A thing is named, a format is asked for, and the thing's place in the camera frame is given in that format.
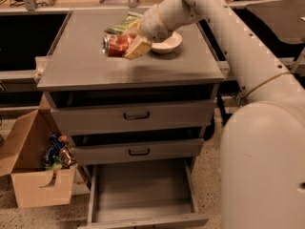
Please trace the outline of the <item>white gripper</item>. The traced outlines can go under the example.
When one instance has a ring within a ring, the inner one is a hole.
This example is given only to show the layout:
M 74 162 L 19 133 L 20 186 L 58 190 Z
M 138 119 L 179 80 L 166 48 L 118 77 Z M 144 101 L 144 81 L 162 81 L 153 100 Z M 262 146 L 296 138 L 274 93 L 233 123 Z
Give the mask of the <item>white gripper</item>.
M 163 21 L 159 6 L 153 5 L 144 12 L 141 20 L 132 22 L 123 34 L 135 37 L 123 54 L 124 58 L 134 60 L 147 53 L 152 48 L 153 42 L 162 42 L 168 39 L 173 32 Z

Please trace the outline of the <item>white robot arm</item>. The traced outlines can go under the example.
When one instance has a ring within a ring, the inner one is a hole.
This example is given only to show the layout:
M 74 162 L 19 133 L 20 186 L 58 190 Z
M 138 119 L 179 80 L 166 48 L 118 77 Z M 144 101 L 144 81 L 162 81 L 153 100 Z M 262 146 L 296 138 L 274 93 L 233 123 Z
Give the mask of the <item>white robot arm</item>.
M 206 19 L 247 103 L 220 141 L 222 229 L 305 229 L 305 90 L 225 0 L 163 0 L 126 54 Z

